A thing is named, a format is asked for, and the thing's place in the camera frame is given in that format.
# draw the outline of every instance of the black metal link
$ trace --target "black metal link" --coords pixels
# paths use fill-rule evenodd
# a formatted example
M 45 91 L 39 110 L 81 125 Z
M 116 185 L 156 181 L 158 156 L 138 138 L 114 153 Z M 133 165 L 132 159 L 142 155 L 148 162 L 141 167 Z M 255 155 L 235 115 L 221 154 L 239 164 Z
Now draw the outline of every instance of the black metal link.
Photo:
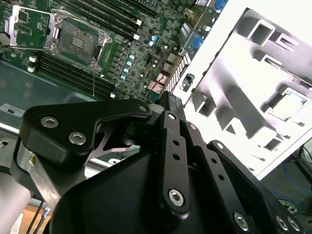
M 216 193 L 216 197 L 218 197 L 216 202 L 220 205 L 228 228 L 235 233 L 254 233 L 253 224 L 248 219 L 218 155 L 203 147 L 205 143 L 195 125 L 190 122 L 182 122 L 181 125 L 182 134 L 188 143 L 188 155 L 192 155 L 199 171 L 206 176 L 206 186 L 210 185 L 213 193 Z M 242 229 L 238 226 L 234 218 L 235 214 L 244 218 L 247 228 Z
M 25 112 L 19 134 L 30 151 L 73 171 L 86 164 L 94 149 L 99 124 L 147 121 L 151 115 L 151 110 L 136 99 L 36 106 Z M 44 127 L 40 122 L 43 117 L 54 117 L 59 122 L 58 127 Z M 73 132 L 83 133 L 86 142 L 72 144 L 68 137 Z
M 190 189 L 185 139 L 180 136 L 180 120 L 172 112 L 165 111 L 160 117 L 162 128 L 160 146 L 160 173 L 158 200 L 163 210 L 179 222 L 190 211 Z M 177 204 L 170 199 L 170 192 L 178 191 Z
M 207 147 L 217 153 L 237 193 L 249 204 L 257 228 L 263 233 L 304 233 L 299 221 L 285 209 L 262 183 L 220 141 L 211 141 Z M 281 218 L 287 225 L 284 230 L 277 222 Z M 299 226 L 295 230 L 288 221 Z

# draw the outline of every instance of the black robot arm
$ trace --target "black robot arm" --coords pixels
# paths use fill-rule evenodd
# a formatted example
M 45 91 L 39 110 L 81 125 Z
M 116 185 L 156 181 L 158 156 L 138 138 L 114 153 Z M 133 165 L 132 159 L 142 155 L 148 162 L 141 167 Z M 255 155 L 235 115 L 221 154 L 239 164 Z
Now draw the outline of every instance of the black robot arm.
M 85 179 L 89 159 L 131 145 L 140 152 Z M 54 210 L 50 234 L 304 233 L 223 143 L 203 141 L 170 93 L 150 106 L 128 99 L 29 109 L 11 173 Z

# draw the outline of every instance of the dimm slot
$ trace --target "dimm slot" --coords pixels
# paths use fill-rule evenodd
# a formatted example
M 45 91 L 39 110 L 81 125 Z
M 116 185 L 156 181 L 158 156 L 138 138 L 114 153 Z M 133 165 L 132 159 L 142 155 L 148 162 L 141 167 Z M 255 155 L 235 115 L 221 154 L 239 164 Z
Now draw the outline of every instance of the dimm slot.
M 39 63 L 39 70 L 50 75 L 60 81 L 77 87 L 89 94 L 93 94 L 93 75 L 82 71 L 64 61 L 47 54 L 42 54 Z M 101 80 L 96 79 L 95 93 L 97 97 L 108 98 L 113 85 Z
M 91 74 L 89 74 L 83 70 L 80 70 L 80 69 L 78 69 L 78 68 L 76 68 L 76 67 L 74 67 L 68 63 L 63 62 L 63 61 L 59 60 L 59 62 L 57 62 L 57 60 L 55 60 L 55 59 L 48 59 L 48 58 L 41 57 L 40 63 L 41 64 L 47 64 L 48 66 L 50 66 L 52 68 L 53 67 L 58 68 L 58 70 L 61 70 L 70 76 L 85 79 L 86 81 L 89 81 L 89 84 L 93 84 L 93 75 L 91 75 Z M 98 81 L 98 79 L 97 79 L 96 84 L 99 87 L 101 87 L 101 89 L 103 91 L 107 91 L 107 92 L 111 91 L 112 85 L 105 82 L 104 80 L 100 79 L 100 81 Z
M 127 21 L 125 18 L 115 14 L 111 14 L 107 9 L 102 6 L 95 5 L 91 0 L 76 0 L 76 3 L 81 7 L 88 7 L 90 13 L 95 14 L 97 12 L 101 17 L 106 18 L 110 23 L 118 25 L 120 28 L 127 30 L 130 33 L 135 33 L 138 29 L 138 25 Z
M 157 12 L 153 11 L 152 9 L 142 5 L 141 3 L 137 2 L 136 0 L 123 0 L 127 2 L 128 4 L 136 7 L 138 10 L 142 11 L 148 16 L 155 17 L 157 15 Z
M 81 84 L 77 84 L 77 81 L 71 79 L 71 78 L 62 78 L 60 74 L 58 74 L 57 71 L 50 71 L 49 68 L 45 68 L 44 66 L 42 66 L 41 68 L 39 68 L 39 71 L 44 73 L 45 75 L 48 75 L 52 78 L 58 79 L 61 82 L 64 82 L 68 85 L 70 85 L 73 88 L 77 88 L 81 91 L 84 91 L 90 95 L 93 94 L 93 89 L 91 88 L 91 86 L 89 85 L 88 87 L 83 86 Z M 95 90 L 95 97 L 106 100 L 108 99 L 108 95 L 102 95 L 101 93 L 98 92 L 98 89 L 96 88 Z
M 101 28 L 106 28 L 108 30 L 111 30 L 112 32 L 115 32 L 127 39 L 132 39 L 133 38 L 133 34 L 130 34 L 130 33 L 127 33 L 121 29 L 119 29 L 117 26 L 115 25 L 111 25 L 109 22 L 105 21 L 104 19 L 101 19 L 101 18 L 96 18 L 96 17 L 93 17 L 89 14 L 88 11 L 84 10 L 84 9 L 81 9 L 79 7 L 77 7 L 76 5 L 74 4 L 69 4 L 69 3 L 66 3 L 64 1 L 61 1 L 61 0 L 55 0 L 57 1 L 58 3 L 64 5 L 65 7 L 68 7 L 70 8 L 71 10 L 73 11 L 76 11 L 77 14 L 87 18 L 87 19 L 90 19 L 91 21 L 95 22 L 96 24 L 100 25 Z
M 89 3 L 90 5 L 95 6 L 99 10 L 105 12 L 106 14 L 110 15 L 113 19 L 118 19 L 123 22 L 125 25 L 131 26 L 134 30 L 138 29 L 139 25 L 137 25 L 137 18 L 133 20 L 132 18 L 128 18 L 124 12 L 120 13 L 116 11 L 114 8 L 110 8 L 106 2 L 101 2 L 98 0 L 78 0 L 82 3 Z
M 114 4 L 113 2 L 110 2 L 109 0 L 97 0 L 98 2 L 102 2 L 105 5 L 109 6 L 110 8 L 114 9 L 115 11 L 119 12 L 120 14 L 132 19 L 133 21 L 137 21 L 137 16 L 131 14 L 130 12 L 127 12 L 123 9 L 121 9 L 118 5 Z

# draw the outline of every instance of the label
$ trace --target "label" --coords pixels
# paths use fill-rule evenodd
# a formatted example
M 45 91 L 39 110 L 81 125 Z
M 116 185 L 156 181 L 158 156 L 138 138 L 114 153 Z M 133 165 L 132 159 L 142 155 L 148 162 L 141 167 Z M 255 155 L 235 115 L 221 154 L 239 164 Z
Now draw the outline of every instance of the label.
M 3 104 L 1 107 L 0 107 L 0 111 L 4 111 L 6 113 L 9 113 L 11 115 L 14 115 L 14 116 L 17 116 L 17 117 L 22 117 L 23 114 L 25 113 L 24 110 L 20 109 L 20 108 L 17 108 L 15 106 L 11 106 L 9 104 Z

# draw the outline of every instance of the motherboard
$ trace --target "motherboard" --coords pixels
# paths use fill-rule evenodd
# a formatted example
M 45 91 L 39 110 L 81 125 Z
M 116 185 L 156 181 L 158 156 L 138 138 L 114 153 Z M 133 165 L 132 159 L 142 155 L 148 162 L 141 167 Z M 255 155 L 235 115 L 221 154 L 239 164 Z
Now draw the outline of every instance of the motherboard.
M 98 100 L 155 101 L 174 88 L 226 2 L 1 0 L 0 56 Z

